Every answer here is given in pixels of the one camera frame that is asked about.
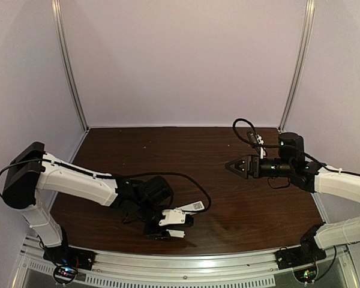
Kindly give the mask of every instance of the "brown wooden surface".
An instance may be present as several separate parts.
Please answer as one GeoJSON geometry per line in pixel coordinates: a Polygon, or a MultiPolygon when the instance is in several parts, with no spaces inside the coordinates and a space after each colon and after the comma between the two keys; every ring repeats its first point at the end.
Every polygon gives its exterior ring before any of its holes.
{"type": "MultiPolygon", "coordinates": [[[[276,129],[259,129],[259,134],[266,143],[277,143],[276,129]]],[[[124,175],[158,170],[186,173],[209,192],[212,208],[194,216],[194,226],[185,229],[184,239],[168,241],[145,238],[142,223],[121,224],[119,211],[62,193],[52,215],[66,229],[70,244],[99,250],[220,254],[298,244],[308,228],[321,223],[312,197],[295,187],[273,190],[266,179],[244,180],[224,169],[226,162],[253,153],[230,128],[91,129],[76,165],[124,175]]],[[[206,203],[186,179],[166,179],[175,192],[176,206],[197,200],[206,203]]]]}

